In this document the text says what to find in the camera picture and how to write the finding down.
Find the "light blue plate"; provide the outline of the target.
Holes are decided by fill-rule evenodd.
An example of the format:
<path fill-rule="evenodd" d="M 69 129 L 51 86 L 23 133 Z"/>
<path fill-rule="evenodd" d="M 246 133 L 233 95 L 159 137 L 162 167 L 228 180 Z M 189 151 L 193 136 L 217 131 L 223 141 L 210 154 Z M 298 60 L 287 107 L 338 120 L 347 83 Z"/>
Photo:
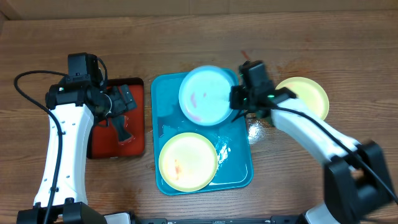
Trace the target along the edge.
<path fill-rule="evenodd" d="M 237 84 L 236 75 L 229 69 L 213 65 L 197 67 L 188 72 L 180 85 L 180 108 L 195 124 L 220 124 L 232 113 L 229 96 Z"/>

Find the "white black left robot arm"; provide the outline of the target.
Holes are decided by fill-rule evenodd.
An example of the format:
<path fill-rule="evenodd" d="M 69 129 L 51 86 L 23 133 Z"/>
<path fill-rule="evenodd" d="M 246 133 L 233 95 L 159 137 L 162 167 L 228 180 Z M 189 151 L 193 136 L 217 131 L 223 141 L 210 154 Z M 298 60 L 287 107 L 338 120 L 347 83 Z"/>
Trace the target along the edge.
<path fill-rule="evenodd" d="M 87 204 L 86 155 L 96 122 L 118 118 L 136 108 L 128 84 L 102 78 L 65 75 L 52 85 L 46 104 L 50 136 L 44 175 L 30 210 L 17 214 L 18 223 L 131 223 L 129 212 L 102 215 Z"/>

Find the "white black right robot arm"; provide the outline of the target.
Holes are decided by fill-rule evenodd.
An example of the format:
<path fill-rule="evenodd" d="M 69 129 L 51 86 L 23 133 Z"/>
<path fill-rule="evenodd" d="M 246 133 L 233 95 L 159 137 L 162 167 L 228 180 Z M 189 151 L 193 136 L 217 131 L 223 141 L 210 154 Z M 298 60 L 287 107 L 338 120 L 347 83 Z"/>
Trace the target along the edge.
<path fill-rule="evenodd" d="M 267 118 L 323 167 L 323 203 L 301 214 L 297 223 L 359 223 L 397 201 L 381 147 L 340 133 L 288 88 L 233 86 L 229 102 L 241 116 L 255 113 Z"/>

